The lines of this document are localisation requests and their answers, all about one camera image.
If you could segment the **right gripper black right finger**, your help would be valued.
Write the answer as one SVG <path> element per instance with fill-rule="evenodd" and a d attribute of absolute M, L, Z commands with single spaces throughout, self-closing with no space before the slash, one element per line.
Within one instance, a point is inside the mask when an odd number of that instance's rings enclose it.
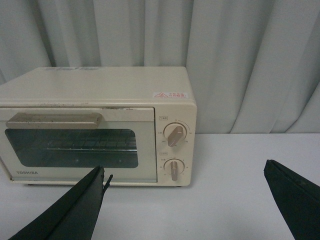
<path fill-rule="evenodd" d="M 279 162 L 268 159 L 264 177 L 296 240 L 320 238 L 320 187 Z"/>

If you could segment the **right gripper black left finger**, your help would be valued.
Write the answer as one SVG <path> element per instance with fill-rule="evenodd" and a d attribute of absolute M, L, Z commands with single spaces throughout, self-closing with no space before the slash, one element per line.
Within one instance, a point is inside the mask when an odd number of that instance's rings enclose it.
<path fill-rule="evenodd" d="M 105 171 L 95 167 L 12 240 L 90 240 L 104 194 L 113 178 L 104 183 Z"/>

